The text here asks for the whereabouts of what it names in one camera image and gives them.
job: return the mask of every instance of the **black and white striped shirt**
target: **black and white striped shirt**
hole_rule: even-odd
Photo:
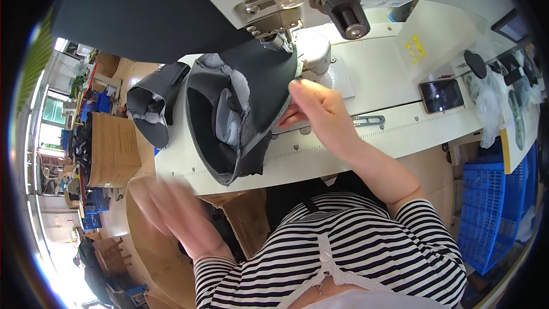
[[[444,305],[459,302],[466,282],[463,260],[429,201],[410,201],[395,219],[352,193],[324,194],[312,201],[319,212],[309,214],[305,205],[296,206],[249,261],[198,261],[196,307],[285,308],[309,283],[323,279],[321,270],[330,263],[336,284],[333,271],[340,282],[366,289],[371,282],[381,290]],[[327,263],[323,255],[329,257]]]

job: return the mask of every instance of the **face mask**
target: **face mask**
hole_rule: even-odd
[[[349,290],[303,309],[450,309],[434,299],[364,290]]]

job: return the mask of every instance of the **smartphone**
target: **smartphone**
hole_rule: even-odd
[[[463,105],[463,96],[456,79],[419,84],[419,92],[427,113],[437,113]]]

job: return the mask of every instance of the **label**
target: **label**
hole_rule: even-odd
[[[423,47],[421,46],[421,43],[419,42],[417,35],[414,35],[410,40],[410,42],[404,45],[404,48],[406,48],[406,50],[410,54],[413,65],[415,65],[419,60],[421,60],[425,56],[425,51],[423,50]]]

